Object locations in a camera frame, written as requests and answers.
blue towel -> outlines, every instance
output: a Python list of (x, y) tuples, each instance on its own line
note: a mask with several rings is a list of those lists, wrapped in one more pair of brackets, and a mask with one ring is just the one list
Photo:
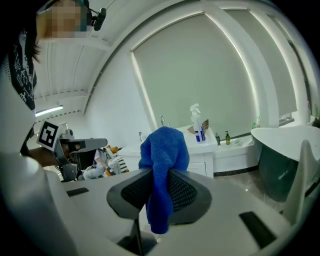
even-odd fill
[(139, 169), (153, 168), (152, 192), (146, 204), (146, 216), (151, 231), (164, 234), (168, 231), (168, 218), (174, 212), (168, 193), (168, 170), (187, 170), (187, 145), (181, 131), (164, 126), (151, 133), (140, 149)]

tiled floor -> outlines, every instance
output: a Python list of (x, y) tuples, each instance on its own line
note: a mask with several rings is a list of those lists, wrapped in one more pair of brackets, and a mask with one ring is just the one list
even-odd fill
[(276, 211), (280, 212), (281, 210), (283, 210), (285, 204), (284, 202), (274, 201), (266, 195), (258, 170), (250, 171), (243, 174), (215, 177), (215, 179), (230, 181), (233, 184), (241, 187), (246, 192), (253, 194), (255, 197), (259, 198), (261, 201), (265, 202)]

white spray bottle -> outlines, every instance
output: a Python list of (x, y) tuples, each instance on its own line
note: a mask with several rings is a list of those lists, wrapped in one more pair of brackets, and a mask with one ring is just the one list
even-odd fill
[(191, 121), (193, 124), (193, 129), (195, 133), (195, 138), (198, 143), (203, 143), (206, 141), (205, 130), (202, 125), (201, 116), (199, 115), (199, 104), (194, 104), (190, 107), (190, 111), (192, 112)]

soap dispenser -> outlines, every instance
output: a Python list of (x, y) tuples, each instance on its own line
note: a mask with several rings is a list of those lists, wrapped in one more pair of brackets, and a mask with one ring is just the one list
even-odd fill
[(230, 145), (230, 136), (229, 136), (229, 133), (228, 131), (226, 130), (226, 136), (225, 136), (225, 144), (226, 145)]
[(218, 133), (217, 133), (217, 132), (215, 133), (215, 138), (216, 138), (216, 142), (218, 142), (218, 146), (221, 146), (221, 143), (220, 143), (220, 136), (218, 135)]

faucet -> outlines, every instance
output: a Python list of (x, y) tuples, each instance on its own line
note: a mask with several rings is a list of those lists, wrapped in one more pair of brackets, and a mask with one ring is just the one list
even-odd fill
[(161, 118), (161, 124), (162, 124), (162, 126), (165, 126), (165, 125), (164, 125), (164, 121), (166, 121), (166, 120), (165, 120), (164, 116), (163, 116), (163, 115), (160, 115), (160, 118)]

